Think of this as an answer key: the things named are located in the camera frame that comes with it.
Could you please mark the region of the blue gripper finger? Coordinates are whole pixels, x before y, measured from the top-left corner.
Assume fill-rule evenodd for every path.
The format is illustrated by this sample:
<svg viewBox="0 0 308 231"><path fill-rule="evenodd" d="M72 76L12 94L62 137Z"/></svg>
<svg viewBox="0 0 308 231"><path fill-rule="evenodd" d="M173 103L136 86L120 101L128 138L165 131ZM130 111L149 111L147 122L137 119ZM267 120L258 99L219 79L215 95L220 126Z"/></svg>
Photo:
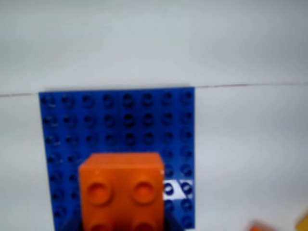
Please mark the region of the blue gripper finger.
<svg viewBox="0 0 308 231"><path fill-rule="evenodd" d="M184 231L184 228L170 211L164 212L164 231Z"/></svg>
<svg viewBox="0 0 308 231"><path fill-rule="evenodd" d="M80 214L73 214L69 217L59 231L82 231L82 217Z"/></svg>

